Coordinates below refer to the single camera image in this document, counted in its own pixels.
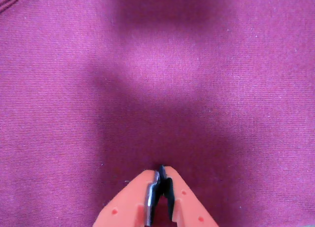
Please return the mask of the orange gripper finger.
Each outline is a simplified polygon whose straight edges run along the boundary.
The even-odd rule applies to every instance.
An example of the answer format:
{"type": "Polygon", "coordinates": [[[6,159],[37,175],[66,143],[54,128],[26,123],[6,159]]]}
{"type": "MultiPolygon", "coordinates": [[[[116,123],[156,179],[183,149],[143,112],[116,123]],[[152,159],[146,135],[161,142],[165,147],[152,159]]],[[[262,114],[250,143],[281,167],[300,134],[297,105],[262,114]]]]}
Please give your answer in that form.
{"type": "Polygon", "coordinates": [[[124,187],[99,213],[94,227],[145,227],[151,225],[159,172],[145,170],[124,187]]]}
{"type": "Polygon", "coordinates": [[[169,219],[178,227],[217,227],[180,174],[170,166],[160,166],[160,193],[167,199],[169,219]]]}

